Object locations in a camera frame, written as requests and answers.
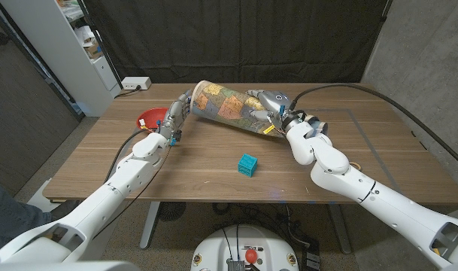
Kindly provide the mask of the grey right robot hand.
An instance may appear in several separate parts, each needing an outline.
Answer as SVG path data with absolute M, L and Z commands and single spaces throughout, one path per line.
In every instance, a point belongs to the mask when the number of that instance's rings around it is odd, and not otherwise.
M 303 111 L 291 109 L 292 102 L 280 91 L 248 90 L 247 95 L 256 98 L 263 109 L 253 109 L 250 115 L 257 120 L 269 122 L 280 133 L 288 132 L 306 118 Z

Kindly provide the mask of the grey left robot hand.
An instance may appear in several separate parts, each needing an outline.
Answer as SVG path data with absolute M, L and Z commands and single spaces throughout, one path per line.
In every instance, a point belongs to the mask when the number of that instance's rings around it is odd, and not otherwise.
M 165 113 L 158 133 L 164 136 L 168 143 L 171 143 L 175 134 L 182 129 L 184 121 L 190 113 L 191 93 L 192 90 L 188 89 L 181 94 Z

